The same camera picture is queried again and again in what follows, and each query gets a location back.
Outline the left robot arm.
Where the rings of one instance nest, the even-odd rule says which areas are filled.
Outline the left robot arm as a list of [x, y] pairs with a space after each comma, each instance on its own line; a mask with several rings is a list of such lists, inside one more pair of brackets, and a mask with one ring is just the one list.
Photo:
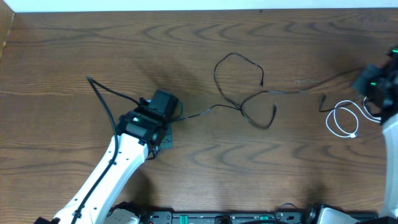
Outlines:
[[51, 223], [132, 223], [144, 215], [126, 203], [114, 206], [133, 173], [154, 159], [182, 103], [175, 96], [157, 90], [152, 99], [118, 120], [116, 135], [76, 195], [50, 220]]

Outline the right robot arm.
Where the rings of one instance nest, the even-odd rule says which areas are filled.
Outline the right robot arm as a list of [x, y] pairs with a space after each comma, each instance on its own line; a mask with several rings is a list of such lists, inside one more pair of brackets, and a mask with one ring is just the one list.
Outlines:
[[386, 188], [379, 218], [374, 223], [397, 223], [397, 47], [381, 67], [368, 65], [353, 88], [376, 105], [386, 144]]

